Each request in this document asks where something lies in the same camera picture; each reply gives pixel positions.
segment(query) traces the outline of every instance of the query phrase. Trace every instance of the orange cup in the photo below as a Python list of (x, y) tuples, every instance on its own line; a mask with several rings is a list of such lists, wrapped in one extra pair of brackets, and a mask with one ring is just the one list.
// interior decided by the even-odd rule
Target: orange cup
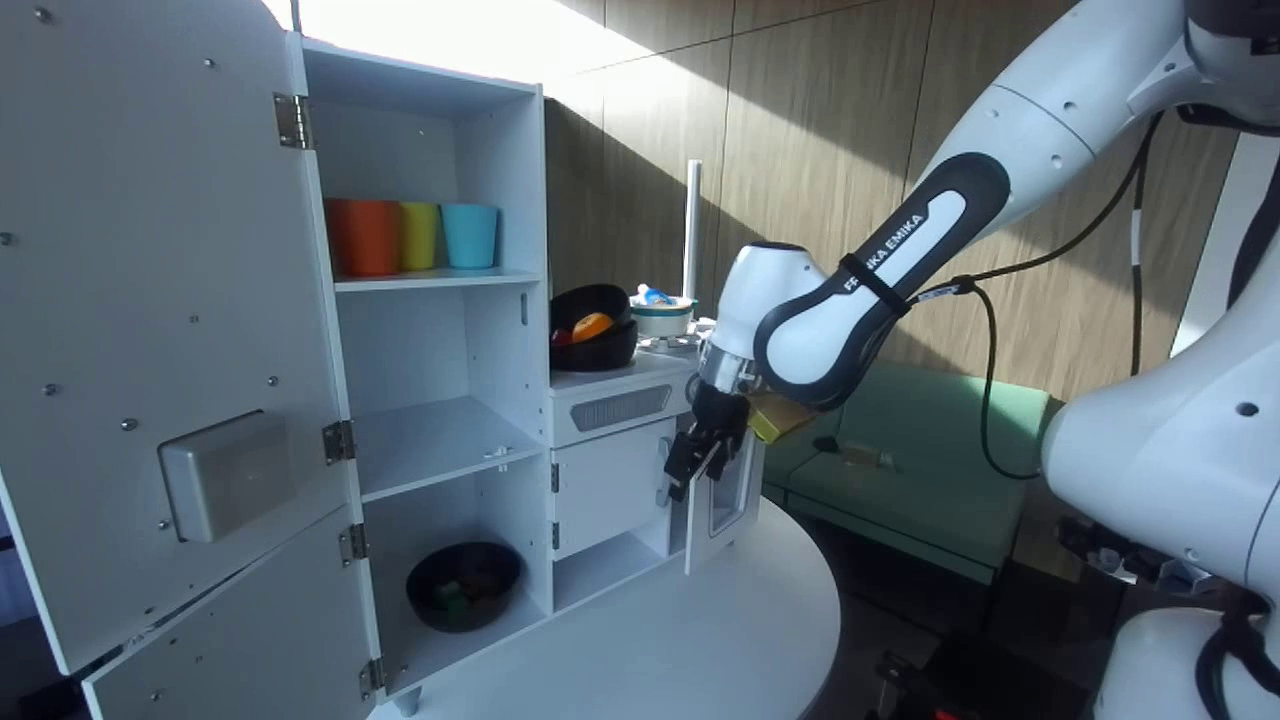
[(367, 278), (399, 272), (399, 202), (326, 197), (324, 217), (342, 274)]

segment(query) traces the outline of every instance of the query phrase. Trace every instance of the yellow cup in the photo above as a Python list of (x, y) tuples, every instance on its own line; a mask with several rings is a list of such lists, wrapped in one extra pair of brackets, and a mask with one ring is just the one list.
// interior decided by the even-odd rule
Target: yellow cup
[(401, 202), (401, 270), (434, 268), (440, 206), (434, 202)]

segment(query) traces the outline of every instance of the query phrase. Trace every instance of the green sofa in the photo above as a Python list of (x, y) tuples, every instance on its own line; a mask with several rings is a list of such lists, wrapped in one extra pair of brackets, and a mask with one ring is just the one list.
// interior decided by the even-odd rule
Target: green sofa
[[(764, 496), (991, 584), (1012, 550), (1025, 486), (983, 457), (982, 386), (982, 378), (876, 363), (844, 407), (768, 448)], [(991, 448), (1004, 468), (1039, 466), (1052, 406), (1043, 391), (995, 383)], [(822, 437), (860, 448), (860, 457), (818, 451)], [(865, 461), (877, 452), (891, 466)]]

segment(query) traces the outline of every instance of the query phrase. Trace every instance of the white round table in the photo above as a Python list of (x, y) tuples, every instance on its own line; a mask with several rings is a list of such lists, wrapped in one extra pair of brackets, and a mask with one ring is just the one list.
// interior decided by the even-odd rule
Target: white round table
[(673, 559), (435, 674), (415, 717), (790, 720), (822, 691), (838, 639), (831, 569), (762, 500), (756, 524), (694, 575)]

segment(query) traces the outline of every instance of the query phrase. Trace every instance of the blue cup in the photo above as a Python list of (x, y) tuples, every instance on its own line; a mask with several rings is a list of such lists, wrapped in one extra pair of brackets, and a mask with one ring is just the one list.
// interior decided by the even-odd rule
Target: blue cup
[(488, 205), (440, 205), (444, 246), (451, 268), (492, 268), (498, 242), (498, 209)]

